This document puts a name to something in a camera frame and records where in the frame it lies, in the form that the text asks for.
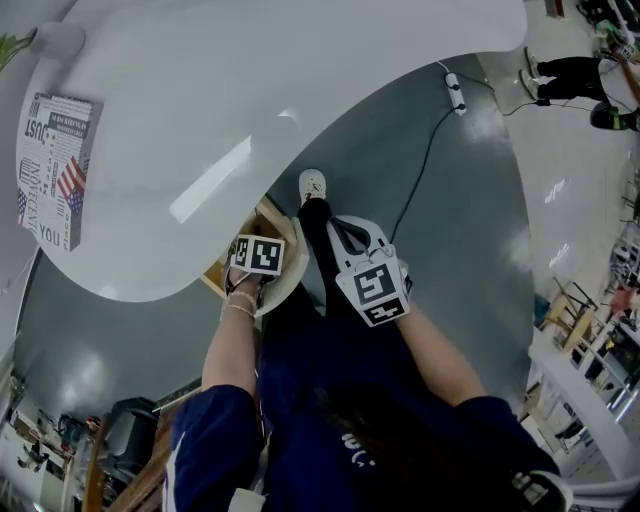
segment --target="hand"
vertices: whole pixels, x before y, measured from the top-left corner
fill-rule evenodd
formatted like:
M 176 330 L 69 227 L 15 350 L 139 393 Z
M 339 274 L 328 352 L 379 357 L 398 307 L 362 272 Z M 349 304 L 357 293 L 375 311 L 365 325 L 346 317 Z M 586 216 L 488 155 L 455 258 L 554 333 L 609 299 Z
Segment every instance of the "hand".
M 229 269 L 229 282 L 235 285 L 246 274 L 243 270 L 231 267 Z M 242 282 L 236 287 L 239 292 L 248 293 L 249 295 L 256 296 L 260 289 L 260 283 L 262 282 L 261 274 L 249 274 Z

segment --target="power strip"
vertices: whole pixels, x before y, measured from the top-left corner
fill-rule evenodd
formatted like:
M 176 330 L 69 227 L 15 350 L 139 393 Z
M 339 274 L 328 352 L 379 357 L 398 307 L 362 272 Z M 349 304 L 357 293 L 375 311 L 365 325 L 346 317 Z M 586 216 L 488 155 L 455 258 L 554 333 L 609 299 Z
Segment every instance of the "power strip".
M 461 116 L 467 111 L 467 106 L 464 104 L 464 98 L 462 97 L 462 91 L 460 90 L 460 84 L 458 83 L 458 77 L 455 73 L 447 73 L 444 77 L 444 81 L 449 89 L 449 96 L 451 97 L 451 103 L 456 114 Z

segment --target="white tabletop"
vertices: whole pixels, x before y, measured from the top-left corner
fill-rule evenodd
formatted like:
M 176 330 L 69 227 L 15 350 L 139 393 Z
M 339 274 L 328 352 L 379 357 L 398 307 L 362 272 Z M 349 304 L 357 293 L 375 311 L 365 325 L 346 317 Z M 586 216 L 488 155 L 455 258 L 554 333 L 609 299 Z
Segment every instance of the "white tabletop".
M 526 31 L 521 0 L 79 0 L 66 21 L 87 43 L 70 67 L 38 64 L 20 125 L 36 92 L 104 109 L 82 242 L 43 249 L 84 288 L 132 302 L 197 279 L 356 103 L 437 60 L 511 50 Z

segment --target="navy blue shirt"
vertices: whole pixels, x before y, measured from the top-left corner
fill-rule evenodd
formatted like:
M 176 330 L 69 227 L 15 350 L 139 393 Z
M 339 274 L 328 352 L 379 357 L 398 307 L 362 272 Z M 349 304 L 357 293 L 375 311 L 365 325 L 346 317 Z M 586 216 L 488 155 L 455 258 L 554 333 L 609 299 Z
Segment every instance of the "navy blue shirt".
M 369 328 L 322 318 L 265 343 L 259 393 L 272 432 L 263 510 L 371 510 L 363 482 L 375 485 L 373 460 L 353 435 L 331 425 L 319 389 L 371 384 L 443 439 L 518 471 L 558 474 L 552 459 L 495 397 L 452 407 L 424 385 L 393 322 Z M 263 443 L 256 405 L 245 390 L 215 386 L 180 410 L 173 426 L 168 492 L 179 511 L 226 511 L 236 488 L 248 488 Z

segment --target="american flag print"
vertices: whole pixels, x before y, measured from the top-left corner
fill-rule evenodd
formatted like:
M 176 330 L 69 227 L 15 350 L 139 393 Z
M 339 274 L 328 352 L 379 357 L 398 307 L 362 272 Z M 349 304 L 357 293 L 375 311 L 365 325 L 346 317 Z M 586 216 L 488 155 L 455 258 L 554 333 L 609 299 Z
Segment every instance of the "american flag print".
M 24 221 L 24 212 L 27 209 L 27 196 L 22 191 L 22 189 L 18 189 L 18 223 L 22 226 L 22 221 Z
M 69 204 L 71 212 L 75 215 L 82 213 L 86 179 L 75 157 L 71 157 L 71 161 L 62 171 L 60 178 L 58 178 L 58 188 Z

